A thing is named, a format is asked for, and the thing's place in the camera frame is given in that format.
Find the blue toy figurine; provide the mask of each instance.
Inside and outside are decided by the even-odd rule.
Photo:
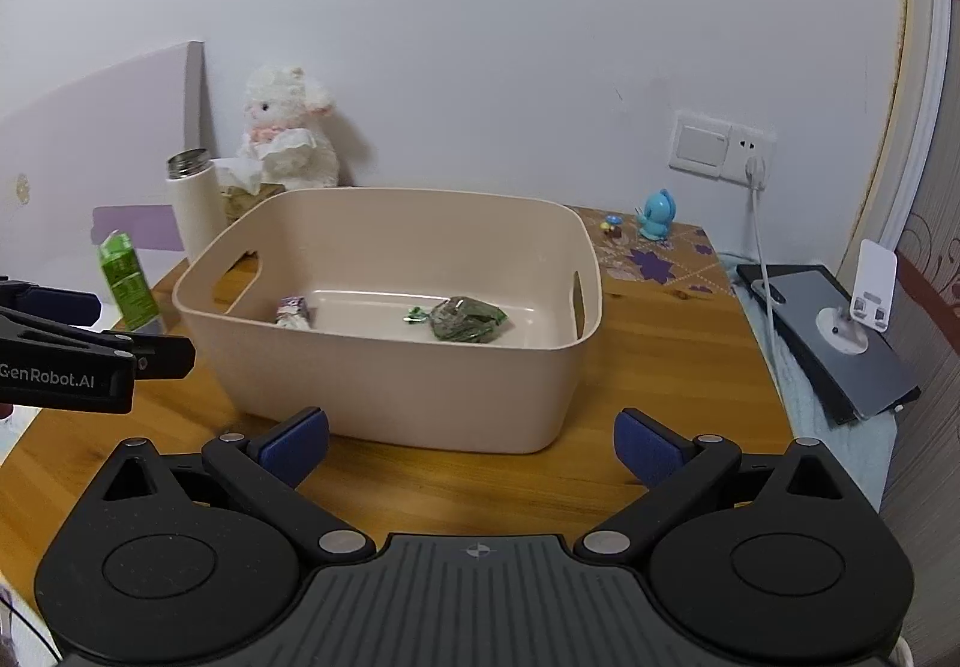
[[[667,190],[654,193],[647,199],[643,211],[637,207],[637,225],[640,235],[648,240],[665,240],[670,232],[670,223],[677,215],[677,205]]]

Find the green plastic bag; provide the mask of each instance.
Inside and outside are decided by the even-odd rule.
[[[500,307],[469,296],[453,296],[437,304],[430,312],[414,307],[404,318],[408,323],[429,322],[433,336],[443,342],[483,344],[496,337],[507,319]]]

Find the white thermos bottle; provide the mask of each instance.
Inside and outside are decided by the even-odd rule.
[[[227,227],[227,213],[209,152],[190,149],[167,160],[167,189],[176,230],[184,242],[186,259],[192,264]]]

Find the white plush toy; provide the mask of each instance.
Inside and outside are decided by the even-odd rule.
[[[246,127],[238,157],[260,164],[259,181],[288,190],[336,187],[340,162],[320,128],[333,109],[302,68],[263,67],[247,80]]]

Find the brown floral mat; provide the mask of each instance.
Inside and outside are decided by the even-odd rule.
[[[577,207],[573,211],[587,226],[602,273],[616,280],[733,295],[727,272],[702,228],[674,223],[664,241],[650,241],[637,232],[637,219],[632,214]],[[600,230],[608,214],[623,218],[620,238]]]

